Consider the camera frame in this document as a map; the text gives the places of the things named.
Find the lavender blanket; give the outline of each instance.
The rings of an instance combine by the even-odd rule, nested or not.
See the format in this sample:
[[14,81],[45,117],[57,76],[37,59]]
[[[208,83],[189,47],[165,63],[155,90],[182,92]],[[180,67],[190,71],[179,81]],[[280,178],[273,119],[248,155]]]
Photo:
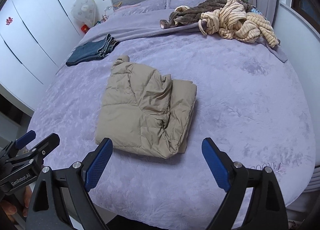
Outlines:
[[[169,29],[161,29],[159,23],[160,19],[167,19],[173,11],[172,9],[160,9],[129,15],[126,14],[128,11],[130,12],[130,10],[135,12],[138,9],[139,7],[137,6],[137,8],[127,8],[126,10],[115,12],[111,15],[108,21],[96,26],[95,29],[89,30],[80,41],[79,45],[84,45],[91,41],[100,41],[104,39],[108,33],[112,34],[117,41],[127,41],[175,32],[200,32],[198,23]],[[276,45],[274,48],[271,48],[263,37],[259,37],[256,42],[268,48],[268,50],[283,63],[288,60],[280,46]]]
[[[110,20],[122,25],[116,17]],[[92,28],[84,40],[109,32],[107,26]],[[29,126],[37,134],[29,148],[52,132],[60,136],[60,146],[45,165],[69,167],[96,148],[101,97],[111,64],[121,54],[173,79],[193,81],[196,105],[184,154],[163,160],[114,150],[90,191],[95,204],[160,228],[205,229],[225,195],[202,156],[205,137],[248,168],[272,167],[286,205],[307,186],[315,165],[315,136],[291,64],[261,44],[201,33],[131,39],[101,61],[63,66]],[[247,193],[235,227],[241,225],[249,199]]]

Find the white wardrobe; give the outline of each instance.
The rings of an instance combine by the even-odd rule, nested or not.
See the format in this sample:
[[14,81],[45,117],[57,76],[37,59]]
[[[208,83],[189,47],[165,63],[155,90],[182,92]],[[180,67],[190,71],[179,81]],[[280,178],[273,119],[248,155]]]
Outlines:
[[0,10],[0,93],[32,115],[83,37],[75,0],[7,0]]

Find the blue clothing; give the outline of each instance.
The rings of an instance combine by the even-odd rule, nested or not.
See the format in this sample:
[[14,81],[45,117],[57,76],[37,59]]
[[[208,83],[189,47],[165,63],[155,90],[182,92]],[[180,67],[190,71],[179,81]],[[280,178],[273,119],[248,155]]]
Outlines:
[[75,66],[81,62],[104,59],[110,54],[119,41],[114,40],[110,34],[98,42],[88,42],[78,46],[66,62],[67,66]]
[[265,20],[267,20],[266,17],[255,6],[252,6],[251,12],[261,15]]

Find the striped clothing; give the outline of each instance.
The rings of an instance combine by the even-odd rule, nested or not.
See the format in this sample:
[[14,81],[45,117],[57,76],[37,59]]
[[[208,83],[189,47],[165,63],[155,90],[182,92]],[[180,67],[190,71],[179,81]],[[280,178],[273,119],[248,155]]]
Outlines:
[[[187,8],[180,6],[176,11],[185,11]],[[198,25],[204,35],[217,32],[222,38],[235,38],[247,43],[254,43],[259,36],[262,36],[271,47],[278,44],[271,23],[260,14],[246,13],[244,6],[237,0],[227,0],[223,8],[201,13]]]

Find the puffer jacket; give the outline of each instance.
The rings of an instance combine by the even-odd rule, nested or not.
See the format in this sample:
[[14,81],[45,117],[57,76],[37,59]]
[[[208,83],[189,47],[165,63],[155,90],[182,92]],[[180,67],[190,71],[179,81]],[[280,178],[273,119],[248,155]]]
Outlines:
[[184,152],[195,101],[191,81],[120,56],[102,99],[96,143],[108,137],[114,148],[162,158]]

